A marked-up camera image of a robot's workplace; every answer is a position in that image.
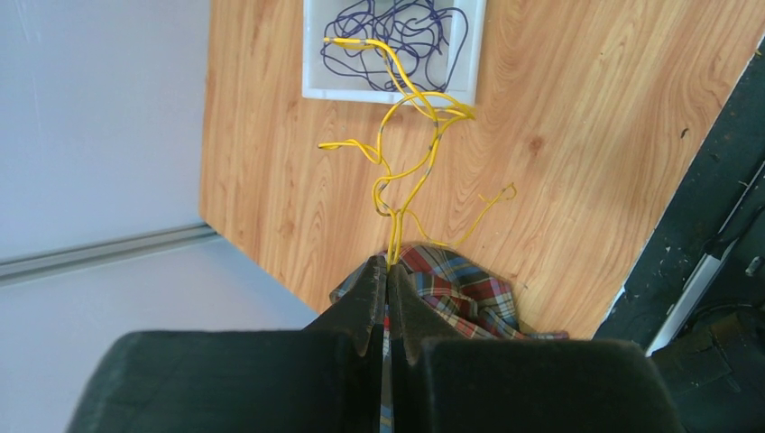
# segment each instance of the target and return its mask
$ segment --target wooden table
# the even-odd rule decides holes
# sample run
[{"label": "wooden table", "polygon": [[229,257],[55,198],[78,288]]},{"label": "wooden table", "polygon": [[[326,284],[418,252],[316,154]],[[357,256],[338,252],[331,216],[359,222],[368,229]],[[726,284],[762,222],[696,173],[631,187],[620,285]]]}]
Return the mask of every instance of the wooden table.
[{"label": "wooden table", "polygon": [[[300,96],[301,7],[212,2],[199,211],[322,311],[390,224],[368,192],[382,168],[317,143],[373,143],[388,106]],[[447,132],[412,208],[456,238],[478,193],[515,182],[458,251],[514,282],[527,324],[591,336],[764,29],[762,0],[489,0],[477,119]],[[411,109],[389,125],[392,167],[409,167],[431,125]]]}]

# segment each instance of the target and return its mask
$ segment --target plaid cloth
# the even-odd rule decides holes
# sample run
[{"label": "plaid cloth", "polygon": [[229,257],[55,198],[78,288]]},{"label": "plaid cloth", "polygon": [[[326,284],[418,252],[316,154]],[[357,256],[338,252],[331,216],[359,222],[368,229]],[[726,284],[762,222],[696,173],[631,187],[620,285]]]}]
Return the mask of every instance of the plaid cloth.
[{"label": "plaid cloth", "polygon": [[[522,334],[511,285],[452,251],[427,245],[401,249],[412,286],[449,325],[468,338],[567,338],[566,332]],[[363,265],[329,294],[332,303],[345,295]],[[388,341],[384,352],[388,353]]]}]

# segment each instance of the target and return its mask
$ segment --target red plaid fabric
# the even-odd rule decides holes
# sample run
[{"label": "red plaid fabric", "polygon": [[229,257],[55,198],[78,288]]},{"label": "red plaid fabric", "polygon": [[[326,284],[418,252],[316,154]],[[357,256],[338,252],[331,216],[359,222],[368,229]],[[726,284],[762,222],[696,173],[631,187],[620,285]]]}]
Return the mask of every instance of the red plaid fabric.
[{"label": "red plaid fabric", "polygon": [[[566,332],[522,334],[511,285],[465,257],[427,245],[401,250],[400,264],[412,286],[449,325],[468,338],[567,338]],[[361,267],[329,297],[336,302],[350,289]]]}]

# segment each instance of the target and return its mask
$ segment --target yellow cable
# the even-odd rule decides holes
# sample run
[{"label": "yellow cable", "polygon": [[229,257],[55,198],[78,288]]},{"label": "yellow cable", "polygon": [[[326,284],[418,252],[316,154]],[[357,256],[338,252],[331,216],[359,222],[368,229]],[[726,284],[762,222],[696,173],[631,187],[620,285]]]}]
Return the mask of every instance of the yellow cable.
[{"label": "yellow cable", "polygon": [[[492,208],[492,206],[494,206],[494,204],[496,204],[500,200],[500,198],[502,198],[502,195],[504,194],[505,190],[507,189],[512,190],[512,197],[507,198],[508,200],[515,198],[515,196],[518,194],[518,190],[515,188],[515,185],[513,184],[510,184],[506,186],[505,188],[503,188],[491,200],[486,200],[483,196],[479,195],[481,200],[483,200],[486,203],[486,206],[484,207],[484,210],[478,215],[478,218],[475,219],[474,223],[467,229],[465,234],[462,235],[462,237],[457,239],[455,242],[448,243],[444,241],[435,240],[431,238],[430,236],[428,236],[428,234],[426,234],[425,230],[422,228],[422,224],[419,221],[419,218],[417,217],[417,215],[414,213],[414,211],[409,209],[409,204],[414,199],[414,196],[416,196],[419,190],[422,188],[422,185],[425,184],[425,180],[428,178],[431,170],[433,169],[433,166],[436,164],[436,155],[438,154],[438,147],[441,144],[441,137],[443,136],[444,132],[446,131],[446,129],[448,129],[449,126],[451,126],[455,122],[458,122],[460,120],[465,120],[465,119],[475,119],[473,115],[472,107],[462,104],[461,102],[457,101],[453,97],[441,92],[430,92],[430,91],[420,92],[419,90],[417,90],[414,84],[410,81],[409,77],[407,77],[406,72],[404,71],[404,68],[401,65],[401,62],[399,61],[398,56],[396,56],[396,53],[393,52],[391,47],[389,47],[383,42],[376,41],[374,39],[361,40],[361,39],[345,39],[345,38],[324,38],[324,42],[332,42],[348,50],[376,50],[377,53],[380,54],[383,61],[385,62],[385,68],[387,68],[388,74],[391,76],[393,84],[403,95],[403,98],[397,103],[395,103],[393,106],[391,106],[391,109],[389,109],[388,112],[385,114],[385,116],[382,118],[382,121],[380,123],[380,129],[377,131],[377,139],[376,139],[376,143],[374,147],[372,147],[369,144],[359,143],[357,140],[353,140],[353,139],[345,140],[343,142],[321,143],[318,146],[319,149],[325,149],[325,150],[335,150],[341,147],[355,147],[359,149],[364,154],[366,159],[369,160],[371,163],[376,165],[382,165],[385,168],[386,174],[378,178],[372,185],[372,201],[374,203],[374,208],[378,214],[384,217],[391,218],[392,230],[391,230],[391,237],[388,240],[388,259],[387,259],[389,268],[391,267],[392,264],[395,264],[400,259],[401,244],[403,242],[403,218],[405,215],[407,214],[411,215],[412,219],[414,219],[415,225],[417,226],[417,230],[429,242],[438,246],[454,248],[457,245],[463,243],[465,239],[467,239],[474,232],[475,228],[478,226],[478,223],[480,223],[481,219],[483,219],[484,215],[486,215],[486,212],[488,212],[489,209]],[[403,88],[401,88],[401,85],[399,84],[398,79],[396,79],[396,76],[391,69],[391,66],[390,66],[391,61],[396,66],[396,69],[399,71],[399,76],[401,77],[401,81],[403,81],[404,84],[406,84],[407,88],[410,90],[411,93],[407,93]],[[436,109],[433,107],[433,105],[430,104],[430,102],[428,101],[428,97],[443,98],[447,100],[449,103],[451,103],[451,106]],[[391,120],[391,117],[396,112],[396,110],[398,110],[402,105],[406,103],[411,103],[417,109],[417,111],[419,111],[424,116],[426,116],[427,118],[433,121],[433,125],[434,125],[433,138],[430,140],[430,146],[428,147],[428,152],[425,153],[425,155],[417,164],[415,164],[408,170],[402,171],[401,173],[393,174],[391,170],[391,165],[385,160],[385,157],[383,156],[383,129]],[[439,114],[451,115],[451,116],[439,117],[438,116]],[[414,186],[414,189],[407,196],[406,200],[404,201],[403,205],[401,205],[400,208],[398,209],[393,208],[383,200],[381,196],[383,193],[383,190],[385,189],[385,187],[387,187],[391,183],[391,181],[399,180],[407,176],[410,176],[415,171],[421,169],[423,166],[426,166],[426,164],[427,164],[427,168],[425,169],[425,172],[419,178],[417,184]]]}]

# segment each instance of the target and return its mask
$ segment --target tangled yellow cord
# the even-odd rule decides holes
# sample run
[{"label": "tangled yellow cord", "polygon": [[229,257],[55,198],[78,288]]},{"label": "tangled yellow cord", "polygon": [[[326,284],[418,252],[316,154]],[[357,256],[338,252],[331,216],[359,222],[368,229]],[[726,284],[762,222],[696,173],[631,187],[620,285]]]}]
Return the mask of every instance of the tangled yellow cord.
[{"label": "tangled yellow cord", "polygon": [[[382,122],[380,124],[380,129],[377,132],[377,145],[376,147],[372,147],[369,144],[363,144],[359,143],[357,140],[345,140],[343,142],[332,142],[332,143],[321,143],[318,147],[319,149],[326,149],[326,150],[334,150],[339,149],[340,147],[344,146],[350,146],[358,148],[372,163],[376,165],[382,165],[385,168],[386,174],[384,176],[381,176],[378,178],[374,184],[372,185],[372,201],[374,203],[374,208],[377,211],[378,214],[380,214],[383,217],[390,217],[392,221],[392,231],[391,231],[391,237],[388,241],[388,257],[387,262],[388,266],[392,264],[395,264],[399,261],[399,255],[401,254],[401,243],[403,238],[403,218],[405,214],[410,214],[412,218],[414,219],[415,224],[417,225],[417,229],[419,230],[419,233],[425,237],[429,242],[432,244],[438,245],[438,246],[446,246],[446,247],[456,247],[457,245],[463,243],[465,239],[467,239],[475,230],[475,227],[478,226],[478,223],[481,221],[481,219],[484,217],[486,212],[494,206],[495,203],[497,203],[502,195],[504,194],[504,191],[507,189],[512,190],[512,197],[507,198],[508,200],[515,198],[516,194],[518,193],[518,190],[515,188],[515,186],[511,183],[510,185],[504,187],[497,195],[491,200],[487,200],[483,196],[479,195],[478,197],[481,198],[486,203],[486,206],[484,210],[481,212],[480,215],[478,215],[478,218],[475,219],[474,223],[470,228],[465,232],[465,234],[457,239],[455,242],[448,243],[448,242],[441,242],[437,241],[430,236],[428,236],[425,233],[425,230],[422,228],[422,224],[419,221],[419,218],[417,218],[417,215],[414,214],[411,210],[409,210],[409,204],[414,199],[414,196],[417,195],[419,192],[419,189],[422,188],[422,185],[425,183],[425,179],[428,178],[430,175],[431,170],[433,169],[433,165],[436,163],[436,155],[438,154],[438,146],[441,144],[441,136],[446,131],[446,129],[451,126],[454,122],[457,122],[459,120],[464,119],[475,119],[473,116],[473,110],[470,106],[466,106],[465,104],[460,103],[453,97],[446,95],[444,93],[440,92],[420,92],[417,90],[417,88],[411,83],[409,80],[409,77],[407,77],[406,73],[404,72],[404,68],[399,62],[398,57],[396,56],[396,53],[393,52],[391,47],[386,45],[383,42],[374,40],[374,39],[345,39],[345,38],[324,38],[324,42],[332,42],[336,45],[339,45],[342,48],[350,49],[350,50],[377,50],[377,52],[380,54],[380,56],[383,58],[385,62],[385,67],[388,70],[388,74],[391,75],[393,83],[395,83],[396,88],[399,89],[401,94],[403,95],[403,98],[394,104],[390,110],[388,110],[388,113],[385,115],[385,117],[382,118]],[[399,85],[398,79],[393,74],[393,71],[391,70],[390,62],[388,59],[392,60],[393,64],[396,65],[396,69],[399,71],[399,75],[401,76],[401,80],[407,85],[407,88],[411,90],[411,93],[407,93],[404,91],[403,88]],[[428,99],[426,97],[442,97],[449,101],[452,105],[447,106],[446,108],[434,108]],[[433,125],[435,126],[435,131],[433,132],[433,138],[430,142],[430,146],[428,147],[428,152],[425,154],[425,156],[420,160],[414,167],[412,167],[409,170],[403,171],[398,174],[393,174],[391,171],[391,166],[388,164],[388,162],[383,157],[383,129],[385,128],[385,125],[388,123],[388,121],[393,116],[393,113],[396,112],[396,110],[399,109],[403,104],[411,102],[414,107],[422,113],[424,116],[429,118],[433,121]],[[449,117],[439,117],[439,114],[447,114],[451,115]],[[389,206],[381,197],[381,194],[385,187],[388,186],[389,183],[391,183],[392,180],[401,179],[404,177],[407,177],[420,169],[423,165],[427,163],[428,167],[425,169],[425,173],[422,175],[422,177],[419,179],[419,182],[417,182],[417,185],[415,185],[414,189],[411,191],[407,199],[404,201],[403,205],[401,205],[400,208],[395,209],[391,206]]]}]

